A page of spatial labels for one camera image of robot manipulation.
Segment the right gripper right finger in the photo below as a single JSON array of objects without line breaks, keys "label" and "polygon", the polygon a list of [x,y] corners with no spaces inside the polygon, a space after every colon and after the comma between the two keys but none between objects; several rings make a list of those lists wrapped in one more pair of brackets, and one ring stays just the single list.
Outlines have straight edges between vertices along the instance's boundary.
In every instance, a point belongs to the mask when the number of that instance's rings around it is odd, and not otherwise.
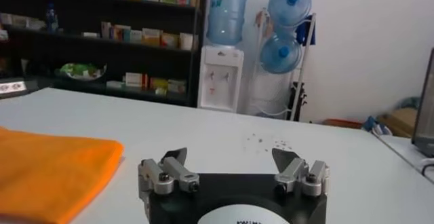
[{"label": "right gripper right finger", "polygon": [[273,148],[271,153],[279,171],[274,176],[278,195],[292,193],[297,185],[305,196],[316,198],[328,195],[330,167],[324,161],[315,160],[310,166],[293,151]]}]

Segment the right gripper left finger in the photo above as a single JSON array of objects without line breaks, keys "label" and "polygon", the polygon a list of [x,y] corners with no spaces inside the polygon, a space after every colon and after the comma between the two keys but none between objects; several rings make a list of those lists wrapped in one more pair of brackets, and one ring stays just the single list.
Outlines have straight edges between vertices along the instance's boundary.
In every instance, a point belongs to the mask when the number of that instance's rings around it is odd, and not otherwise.
[{"label": "right gripper left finger", "polygon": [[144,159],[138,164],[138,194],[145,199],[151,193],[169,195],[178,188],[187,193],[199,191],[200,179],[197,173],[184,167],[187,148],[168,151],[159,162]]}]

